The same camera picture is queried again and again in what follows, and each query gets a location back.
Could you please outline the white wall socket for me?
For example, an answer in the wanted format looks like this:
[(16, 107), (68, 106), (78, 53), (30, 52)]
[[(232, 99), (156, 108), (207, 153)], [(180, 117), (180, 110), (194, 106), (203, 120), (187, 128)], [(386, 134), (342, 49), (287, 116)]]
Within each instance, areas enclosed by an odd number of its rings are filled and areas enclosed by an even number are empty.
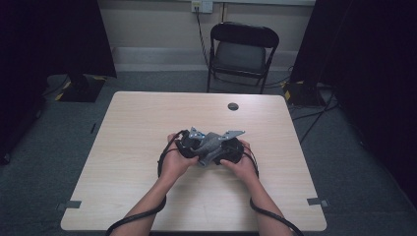
[(204, 0), (192, 0), (191, 11), (193, 13), (211, 14), (213, 11), (213, 3)]

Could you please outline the black folding chair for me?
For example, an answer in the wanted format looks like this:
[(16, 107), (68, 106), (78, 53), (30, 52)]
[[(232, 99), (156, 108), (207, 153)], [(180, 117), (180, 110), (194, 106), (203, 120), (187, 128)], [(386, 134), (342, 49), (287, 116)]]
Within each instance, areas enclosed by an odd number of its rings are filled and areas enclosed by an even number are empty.
[(263, 93), (278, 34), (267, 27), (222, 22), (210, 31), (207, 91), (217, 74), (257, 79)]

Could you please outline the black curtain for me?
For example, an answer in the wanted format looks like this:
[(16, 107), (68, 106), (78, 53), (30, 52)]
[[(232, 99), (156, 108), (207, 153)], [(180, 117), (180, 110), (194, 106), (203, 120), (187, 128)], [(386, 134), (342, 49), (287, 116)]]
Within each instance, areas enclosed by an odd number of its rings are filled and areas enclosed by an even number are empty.
[(98, 0), (0, 0), (0, 165), (69, 74), (116, 76)]
[(417, 207), (417, 0), (316, 0), (291, 80), (335, 87)]

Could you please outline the grey tape strip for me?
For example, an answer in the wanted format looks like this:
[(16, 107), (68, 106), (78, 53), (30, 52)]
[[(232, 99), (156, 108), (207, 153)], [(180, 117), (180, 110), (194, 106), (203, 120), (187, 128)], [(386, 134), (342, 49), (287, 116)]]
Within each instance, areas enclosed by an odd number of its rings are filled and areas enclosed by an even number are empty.
[(81, 201), (67, 201), (65, 203), (58, 204), (56, 209), (65, 211), (67, 208), (79, 208), (81, 206), (81, 203)]
[(328, 200), (321, 200), (320, 198), (310, 198), (307, 199), (309, 206), (321, 206), (321, 207), (328, 207), (329, 202)]

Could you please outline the black stand base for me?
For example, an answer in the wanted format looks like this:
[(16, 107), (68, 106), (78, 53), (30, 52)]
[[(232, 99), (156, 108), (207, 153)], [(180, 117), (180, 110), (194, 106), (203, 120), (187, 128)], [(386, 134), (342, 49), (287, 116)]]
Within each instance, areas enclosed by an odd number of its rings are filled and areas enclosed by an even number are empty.
[(106, 79), (98, 76), (69, 74), (67, 83), (56, 96), (58, 101), (95, 102)]
[(286, 101), (296, 106), (324, 106), (325, 101), (316, 86), (305, 85), (303, 81), (282, 85)]

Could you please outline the person's right hand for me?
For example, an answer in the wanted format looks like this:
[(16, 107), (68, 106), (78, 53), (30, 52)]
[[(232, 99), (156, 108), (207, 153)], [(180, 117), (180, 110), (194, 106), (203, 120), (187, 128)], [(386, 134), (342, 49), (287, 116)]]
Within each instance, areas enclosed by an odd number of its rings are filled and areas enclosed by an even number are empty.
[(254, 185), (259, 181), (257, 170), (255, 167), (255, 160), (250, 149), (250, 144), (241, 140), (244, 147), (244, 152), (241, 159), (237, 163), (222, 159), (220, 164), (229, 168), (241, 181), (247, 186)]

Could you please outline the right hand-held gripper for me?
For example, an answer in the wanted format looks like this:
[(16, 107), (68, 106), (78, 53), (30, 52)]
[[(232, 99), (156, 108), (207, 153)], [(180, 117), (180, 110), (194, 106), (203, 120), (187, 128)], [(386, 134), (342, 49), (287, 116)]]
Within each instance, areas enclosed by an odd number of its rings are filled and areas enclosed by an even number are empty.
[(217, 165), (220, 164), (221, 159), (226, 159), (233, 163), (239, 162), (244, 146), (237, 137), (243, 134), (244, 131), (227, 131), (221, 135), (218, 138), (220, 141), (219, 153), (215, 156), (213, 162)]

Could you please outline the grey sock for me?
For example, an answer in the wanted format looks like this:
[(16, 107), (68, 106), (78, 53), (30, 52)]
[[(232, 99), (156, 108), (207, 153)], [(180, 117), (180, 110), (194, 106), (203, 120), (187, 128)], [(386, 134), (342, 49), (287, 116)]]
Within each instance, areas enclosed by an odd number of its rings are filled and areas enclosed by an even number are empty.
[(202, 167), (207, 167), (212, 161), (219, 161), (222, 157), (225, 157), (228, 150), (222, 146), (222, 143), (230, 139), (230, 132), (226, 132), (223, 135), (213, 132), (208, 133), (195, 150), (195, 153), (199, 157), (199, 164)]

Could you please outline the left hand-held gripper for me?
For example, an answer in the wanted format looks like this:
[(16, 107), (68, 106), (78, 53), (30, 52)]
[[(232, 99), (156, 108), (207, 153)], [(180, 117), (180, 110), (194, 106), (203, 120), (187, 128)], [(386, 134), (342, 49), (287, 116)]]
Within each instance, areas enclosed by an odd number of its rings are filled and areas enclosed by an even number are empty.
[(201, 146), (203, 139), (198, 139), (198, 131), (192, 127), (190, 130), (185, 130), (181, 133), (182, 138), (175, 142), (180, 153), (186, 158), (192, 158), (196, 155), (196, 150)]

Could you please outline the person's left hand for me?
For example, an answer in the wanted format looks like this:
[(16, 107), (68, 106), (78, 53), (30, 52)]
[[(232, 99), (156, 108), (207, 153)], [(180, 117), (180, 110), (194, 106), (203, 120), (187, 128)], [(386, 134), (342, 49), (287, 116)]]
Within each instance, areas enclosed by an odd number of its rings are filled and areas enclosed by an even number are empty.
[(190, 166), (198, 162), (198, 157), (184, 157), (178, 150), (176, 144), (176, 135), (170, 134), (167, 137), (169, 146), (162, 161), (161, 173), (159, 180), (165, 183), (175, 183), (183, 174), (186, 173)]

